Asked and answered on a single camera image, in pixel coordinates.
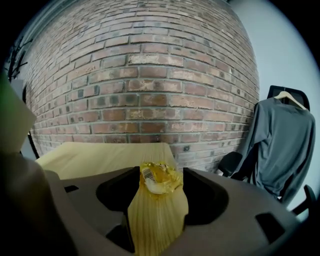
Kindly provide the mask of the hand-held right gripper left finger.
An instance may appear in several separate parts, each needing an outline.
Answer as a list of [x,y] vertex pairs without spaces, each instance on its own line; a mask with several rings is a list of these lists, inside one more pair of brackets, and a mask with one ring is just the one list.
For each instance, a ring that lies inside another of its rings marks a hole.
[[134,255],[128,208],[139,188],[138,166],[71,179],[45,174],[76,255]]

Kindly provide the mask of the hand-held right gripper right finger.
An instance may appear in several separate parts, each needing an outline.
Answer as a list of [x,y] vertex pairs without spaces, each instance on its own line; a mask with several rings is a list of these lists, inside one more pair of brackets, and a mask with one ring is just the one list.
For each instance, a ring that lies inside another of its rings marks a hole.
[[254,185],[183,169],[188,214],[166,256],[266,256],[299,225],[287,208]]

